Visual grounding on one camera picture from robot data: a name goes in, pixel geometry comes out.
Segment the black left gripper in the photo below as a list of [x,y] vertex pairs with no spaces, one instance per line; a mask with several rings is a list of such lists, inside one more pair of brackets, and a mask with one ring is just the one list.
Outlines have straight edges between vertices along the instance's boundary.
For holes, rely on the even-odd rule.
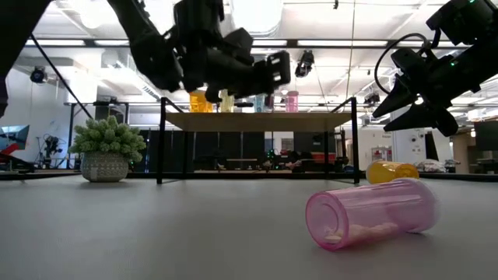
[[181,29],[182,82],[191,91],[205,84],[205,98],[221,103],[221,89],[249,92],[249,96],[272,95],[291,81],[290,56],[278,51],[255,61],[251,56],[254,38],[239,28],[222,36],[216,30]]

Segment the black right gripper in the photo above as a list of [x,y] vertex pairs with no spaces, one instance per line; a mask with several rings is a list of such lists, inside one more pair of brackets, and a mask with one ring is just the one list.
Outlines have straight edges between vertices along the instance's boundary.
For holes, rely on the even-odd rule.
[[414,128],[436,128],[444,136],[458,131],[458,123],[449,111],[451,100],[467,91],[467,69],[461,64],[422,64],[406,71],[407,86],[403,77],[397,77],[394,88],[373,112],[381,117],[417,100],[420,95],[426,103],[413,104],[401,116],[384,126],[385,131]]

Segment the tall pink pill bottle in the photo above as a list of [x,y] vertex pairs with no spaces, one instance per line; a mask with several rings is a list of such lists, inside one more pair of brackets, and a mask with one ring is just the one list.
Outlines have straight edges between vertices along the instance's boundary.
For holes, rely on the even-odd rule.
[[289,91],[286,94],[286,112],[296,113],[299,111],[299,92]]

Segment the wide pink pill bottle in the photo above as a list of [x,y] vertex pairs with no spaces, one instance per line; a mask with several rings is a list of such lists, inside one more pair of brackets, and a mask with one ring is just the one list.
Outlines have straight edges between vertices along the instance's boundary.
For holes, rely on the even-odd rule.
[[400,178],[313,194],[305,208],[312,239],[330,251],[403,233],[422,233],[440,217],[440,202],[421,180]]

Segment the white cabinet panel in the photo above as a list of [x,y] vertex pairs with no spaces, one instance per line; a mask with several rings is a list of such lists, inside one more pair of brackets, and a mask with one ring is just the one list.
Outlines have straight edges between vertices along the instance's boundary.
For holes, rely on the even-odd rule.
[[391,134],[395,162],[415,164],[426,158],[424,129],[393,131]]

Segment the rack with red bins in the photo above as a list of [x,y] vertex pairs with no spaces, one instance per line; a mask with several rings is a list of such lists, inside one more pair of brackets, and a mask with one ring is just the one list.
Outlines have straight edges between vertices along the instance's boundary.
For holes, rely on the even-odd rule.
[[390,146],[378,146],[371,149],[371,165],[377,161],[392,161],[392,149]]

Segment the black ceiling spotlight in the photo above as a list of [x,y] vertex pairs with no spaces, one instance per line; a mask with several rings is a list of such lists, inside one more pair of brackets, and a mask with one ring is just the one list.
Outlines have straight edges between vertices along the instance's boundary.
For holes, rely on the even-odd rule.
[[300,60],[297,62],[295,76],[297,78],[306,77],[312,70],[314,64],[314,54],[312,50],[304,50]]
[[44,84],[47,82],[47,73],[44,66],[35,66],[30,74],[31,82]]

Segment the potted green succulent plant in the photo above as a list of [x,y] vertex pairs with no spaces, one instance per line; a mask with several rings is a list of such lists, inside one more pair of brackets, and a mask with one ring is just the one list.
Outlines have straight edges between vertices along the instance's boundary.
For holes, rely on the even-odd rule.
[[82,157],[81,172],[89,182],[114,183],[126,178],[130,165],[142,161],[146,148],[139,129],[118,123],[109,116],[74,127],[75,137],[70,153]]

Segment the grey table mat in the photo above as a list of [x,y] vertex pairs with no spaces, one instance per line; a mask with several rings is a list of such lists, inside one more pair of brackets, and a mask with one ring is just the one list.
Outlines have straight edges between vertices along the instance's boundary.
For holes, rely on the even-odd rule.
[[0,280],[498,280],[498,183],[430,186],[431,230],[329,252],[304,209],[341,181],[0,181]]

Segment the angled monitor screen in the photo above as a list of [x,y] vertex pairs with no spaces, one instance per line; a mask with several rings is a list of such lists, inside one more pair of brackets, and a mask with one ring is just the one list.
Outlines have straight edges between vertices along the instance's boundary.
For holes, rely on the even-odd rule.
[[17,149],[25,149],[29,129],[29,125],[0,126],[0,151],[11,145],[17,145]]

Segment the wooden shelf black metal frame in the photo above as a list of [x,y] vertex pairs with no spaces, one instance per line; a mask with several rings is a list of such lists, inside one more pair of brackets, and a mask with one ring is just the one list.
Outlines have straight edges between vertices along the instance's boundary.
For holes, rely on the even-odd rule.
[[328,133],[331,128],[343,125],[347,121],[352,122],[353,139],[353,172],[352,173],[330,173],[328,167],[323,173],[293,174],[277,173],[264,175],[263,173],[249,173],[241,175],[244,180],[256,179],[282,179],[282,180],[337,180],[352,179],[358,184],[363,178],[359,170],[359,144],[357,128],[357,99],[350,97],[340,103],[335,109],[327,113],[185,113],[178,111],[169,117],[166,112],[166,105],[174,103],[166,97],[160,99],[160,122],[159,122],[159,143],[158,162],[156,164],[156,182],[162,183],[166,178],[163,174],[164,150],[165,150],[165,125],[166,122],[174,124],[185,133],[189,131],[298,131],[298,127],[292,125],[302,124],[302,131],[318,131],[324,134],[324,139],[328,140]]

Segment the dark wall screen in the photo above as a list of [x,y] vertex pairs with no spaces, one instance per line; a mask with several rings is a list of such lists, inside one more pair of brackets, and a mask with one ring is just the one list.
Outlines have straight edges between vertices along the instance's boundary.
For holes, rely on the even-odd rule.
[[475,145],[481,151],[498,151],[498,121],[474,123]]

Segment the white ceiling duct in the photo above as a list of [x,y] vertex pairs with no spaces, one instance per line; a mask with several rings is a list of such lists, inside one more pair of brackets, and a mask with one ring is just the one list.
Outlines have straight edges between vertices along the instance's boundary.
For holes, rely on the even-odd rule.
[[230,14],[236,28],[253,35],[268,35],[280,25],[283,0],[230,0]]

